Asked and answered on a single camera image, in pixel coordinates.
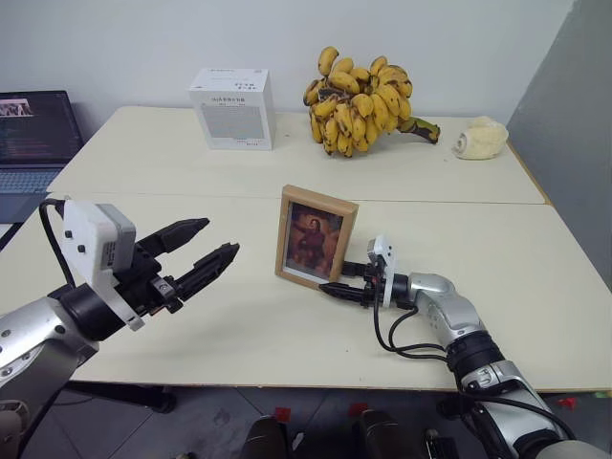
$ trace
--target cardboard box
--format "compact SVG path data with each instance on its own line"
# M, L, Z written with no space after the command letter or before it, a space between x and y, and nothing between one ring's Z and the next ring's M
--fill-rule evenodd
M203 69L189 88L208 146L272 150L276 128L266 69Z

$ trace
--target wooden picture frame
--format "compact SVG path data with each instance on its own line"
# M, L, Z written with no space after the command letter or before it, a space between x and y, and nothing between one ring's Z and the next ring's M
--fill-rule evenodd
M355 224L357 204L283 187L276 246L276 275L305 287L336 282Z

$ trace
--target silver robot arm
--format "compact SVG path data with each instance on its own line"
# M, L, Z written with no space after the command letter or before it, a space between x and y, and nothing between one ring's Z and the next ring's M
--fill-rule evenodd
M517 402L551 412L516 365L504 359L474 306L457 294L452 282L422 273L409 275L408 282L411 299L447 350L458 389L475 401L470 418L490 456L535 457L535 449L568 439L542 414L502 404Z
M0 317L0 457L23 451L37 423L75 370L98 351L98 342L124 325L137 330L141 317L166 308L175 313L233 261L238 244L224 244L178 279L160 277L155 259L186 244L208 219L176 222L135 242L136 229L116 208L47 200L64 220L59 251L87 280L69 284ZM50 227L41 207L45 230Z
M512 361L504 358L493 342L476 308L457 294L452 282L438 275L394 273L395 255L391 244L379 236L367 249L370 263L344 263L342 273L359 275L363 289L346 284L322 284L328 295L374 304L375 328L382 347L404 357L402 348L385 344L378 330L378 305L396 306L413 314L426 315L429 325L446 353L448 369L460 393L459 412L464 422L483 443L491 458L503 459L600 459L603 451L574 441L574 434L537 395ZM416 347L431 348L430 344ZM440 359L440 356L425 356Z

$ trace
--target laptop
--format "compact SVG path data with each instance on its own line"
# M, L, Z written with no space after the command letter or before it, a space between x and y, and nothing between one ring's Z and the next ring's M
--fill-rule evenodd
M83 140L66 91L0 93L0 223L21 223Z

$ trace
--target table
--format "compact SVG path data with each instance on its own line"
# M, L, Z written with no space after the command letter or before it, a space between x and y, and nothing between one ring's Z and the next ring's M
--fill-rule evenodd
M49 186L50 191L277 198L286 184L348 200L542 204L510 148L494 161L450 148L467 118L440 124L437 145L395 133L367 156L330 159L306 114L278 114L273 151L209 150L191 109L119 109Z
M181 274L224 242L240 252L220 279L175 315L150 317L100 345L75 379L115 383L299 385L452 389L438 361L387 353L371 311L273 274L280 200L79 193L116 205L139 237L177 219L211 224L160 260ZM384 231L398 271L435 272L469 298L504 355L538 390L612 386L612 295L551 206L361 201L347 260L364 261L368 239ZM53 254L31 217L0 252L5 288L0 313L62 283ZM400 314L382 313L386 329ZM432 341L414 317L398 343Z

